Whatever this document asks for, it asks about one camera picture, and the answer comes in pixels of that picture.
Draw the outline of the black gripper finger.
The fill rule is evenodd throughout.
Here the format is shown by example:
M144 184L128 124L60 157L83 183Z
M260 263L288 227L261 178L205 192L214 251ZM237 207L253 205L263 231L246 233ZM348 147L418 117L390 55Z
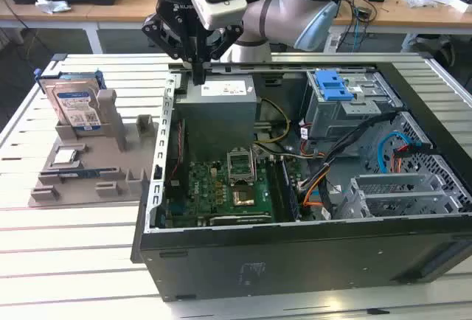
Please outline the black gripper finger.
M194 17L154 13L142 31L171 58L187 63L194 84L204 84L204 28Z
M243 34L242 25L229 25L207 33L205 40L205 60L218 60Z

